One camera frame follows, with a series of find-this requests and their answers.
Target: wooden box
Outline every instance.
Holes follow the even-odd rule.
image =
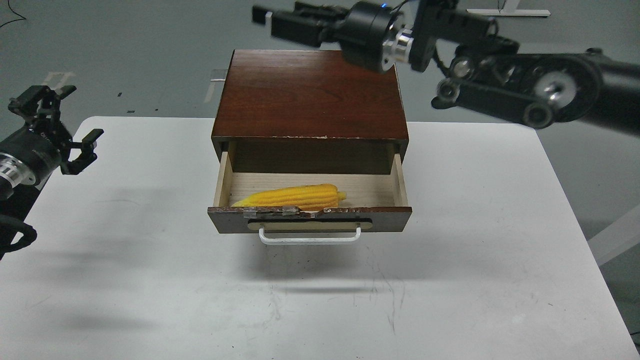
[[[402,231],[412,209],[409,142],[395,69],[346,63],[340,51],[236,50],[211,135],[220,160],[209,216],[220,233]],[[252,193],[331,183],[340,208],[231,208]]]

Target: corn cob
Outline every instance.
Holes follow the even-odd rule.
[[[236,206],[297,206],[303,211],[336,208],[347,195],[332,184],[304,185],[254,193],[233,204]]]

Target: dark wood top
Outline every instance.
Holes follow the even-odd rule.
[[[212,137],[408,142],[395,68],[371,72],[340,51],[234,51]]]

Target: table surface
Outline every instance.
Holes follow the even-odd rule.
[[[207,216],[212,122],[84,122],[0,263],[3,359],[638,359],[534,131],[409,123],[404,232],[266,246]]]

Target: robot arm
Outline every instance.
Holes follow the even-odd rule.
[[[5,214],[0,215],[0,259],[5,252],[28,246],[37,236],[22,222],[29,208],[14,209],[14,199],[10,199],[14,189],[18,200],[31,202],[37,195],[30,195],[27,189],[45,181],[56,168],[63,174],[78,175],[97,159],[93,150],[103,130],[93,129],[81,142],[74,142],[60,121],[60,102],[75,90],[70,85],[58,91],[34,85],[9,103],[9,110],[24,119],[24,126],[0,142],[0,213]],[[71,149],[80,150],[74,160],[69,160]],[[11,243],[16,232],[23,235]]]
[[[338,42],[346,61],[385,72],[405,62],[424,72],[433,59],[445,79],[434,108],[461,106],[535,129],[587,120],[640,136],[640,66],[584,54],[518,54],[498,36],[493,18],[456,9],[456,0],[420,0],[409,28],[399,8],[360,1],[351,9],[296,2],[292,12],[253,7],[253,21],[271,35],[319,47]],[[438,39],[459,44],[446,67]]]

